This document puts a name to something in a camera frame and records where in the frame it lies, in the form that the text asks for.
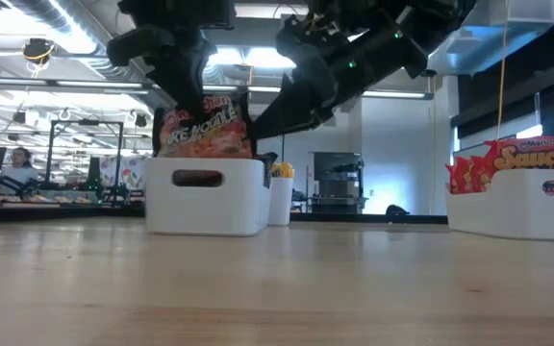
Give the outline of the yellow Maruchan ramen packet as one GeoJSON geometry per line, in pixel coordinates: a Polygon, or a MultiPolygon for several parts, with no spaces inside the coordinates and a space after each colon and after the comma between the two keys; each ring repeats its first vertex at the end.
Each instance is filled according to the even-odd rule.
{"type": "Polygon", "coordinates": [[[274,163],[271,167],[271,175],[273,178],[294,178],[294,168],[289,162],[274,163]]]}

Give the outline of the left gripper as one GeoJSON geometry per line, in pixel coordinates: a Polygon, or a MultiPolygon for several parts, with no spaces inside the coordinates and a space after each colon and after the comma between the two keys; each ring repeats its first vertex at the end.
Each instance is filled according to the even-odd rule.
{"type": "Polygon", "coordinates": [[[199,29],[229,30],[236,17],[233,0],[120,0],[117,6],[141,27],[108,42],[110,62],[127,66],[146,58],[153,67],[146,76],[194,120],[204,120],[203,71],[216,48],[199,29]],[[179,28],[187,29],[168,31],[179,28]]]}

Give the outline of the person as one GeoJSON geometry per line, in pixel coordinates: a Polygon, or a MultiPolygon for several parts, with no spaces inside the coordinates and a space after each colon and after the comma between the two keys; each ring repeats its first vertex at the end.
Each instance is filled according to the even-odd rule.
{"type": "Polygon", "coordinates": [[[0,173],[0,194],[14,195],[26,184],[38,180],[38,171],[31,164],[31,153],[24,147],[12,152],[12,164],[0,173]]]}

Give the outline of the colourful patterned cloth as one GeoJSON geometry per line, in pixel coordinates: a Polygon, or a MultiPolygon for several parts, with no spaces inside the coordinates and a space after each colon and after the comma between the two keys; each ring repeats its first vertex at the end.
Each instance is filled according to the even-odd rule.
{"type": "Polygon", "coordinates": [[[121,157],[116,168],[116,157],[99,159],[100,182],[102,186],[124,184],[129,190],[145,190],[145,156],[121,157]]]}

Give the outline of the black metal table frame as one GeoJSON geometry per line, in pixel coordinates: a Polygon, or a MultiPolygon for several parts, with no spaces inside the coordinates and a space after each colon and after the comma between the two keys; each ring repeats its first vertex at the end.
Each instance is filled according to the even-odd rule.
{"type": "MultiPolygon", "coordinates": [[[[55,220],[87,217],[144,217],[140,208],[112,209],[102,207],[4,207],[0,208],[0,223],[55,220]]],[[[378,224],[428,224],[446,225],[448,218],[440,215],[384,215],[384,214],[328,214],[328,213],[292,213],[294,222],[341,222],[341,223],[378,223],[378,224]]]]}

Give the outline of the silver ceiling duct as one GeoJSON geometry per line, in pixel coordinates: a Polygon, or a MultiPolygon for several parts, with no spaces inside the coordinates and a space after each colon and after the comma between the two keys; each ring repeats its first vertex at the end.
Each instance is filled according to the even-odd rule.
{"type": "Polygon", "coordinates": [[[59,45],[72,55],[83,55],[88,66],[108,82],[138,83],[139,73],[127,66],[114,66],[107,56],[113,39],[81,4],[80,0],[5,0],[12,8],[47,25],[59,45]]]}

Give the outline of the ceiling light strip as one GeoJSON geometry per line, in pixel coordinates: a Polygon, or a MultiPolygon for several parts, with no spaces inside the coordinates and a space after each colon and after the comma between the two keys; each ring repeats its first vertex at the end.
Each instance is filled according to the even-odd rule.
{"type": "MultiPolygon", "coordinates": [[[[23,79],[23,78],[1,78],[0,86],[6,87],[63,87],[63,88],[95,88],[95,89],[116,89],[116,90],[160,90],[160,86],[149,83],[125,83],[125,82],[98,82],[98,81],[73,81],[53,79],[23,79]]],[[[208,85],[204,86],[205,91],[234,91],[238,87],[246,87],[252,92],[277,93],[281,89],[277,86],[229,86],[229,85],[208,85]]]]}
{"type": "Polygon", "coordinates": [[[362,94],[362,96],[369,97],[369,98],[413,99],[413,100],[431,100],[434,98],[434,94],[429,92],[394,91],[394,90],[367,90],[362,94]]]}

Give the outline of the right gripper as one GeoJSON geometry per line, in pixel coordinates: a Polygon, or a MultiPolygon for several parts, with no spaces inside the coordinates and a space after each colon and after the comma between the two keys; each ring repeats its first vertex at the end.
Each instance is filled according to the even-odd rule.
{"type": "Polygon", "coordinates": [[[431,52],[431,0],[322,0],[322,14],[281,17],[275,48],[302,64],[250,125],[255,139],[315,129],[400,68],[420,75],[431,52]]]}

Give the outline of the white plastic bin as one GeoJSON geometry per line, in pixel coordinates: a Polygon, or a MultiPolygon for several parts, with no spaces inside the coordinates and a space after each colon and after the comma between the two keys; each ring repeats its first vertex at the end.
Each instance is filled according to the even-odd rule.
{"type": "Polygon", "coordinates": [[[287,226],[290,223],[293,178],[272,178],[268,210],[268,226],[287,226]]]}
{"type": "Polygon", "coordinates": [[[166,235],[253,236],[267,226],[270,190],[264,164],[245,159],[149,159],[145,164],[146,230],[166,235]],[[215,171],[216,187],[178,186],[180,170],[215,171]]]}
{"type": "Polygon", "coordinates": [[[495,173],[485,192],[448,192],[448,226],[500,238],[554,240],[554,196],[542,190],[551,181],[553,169],[504,170],[495,173]]]}

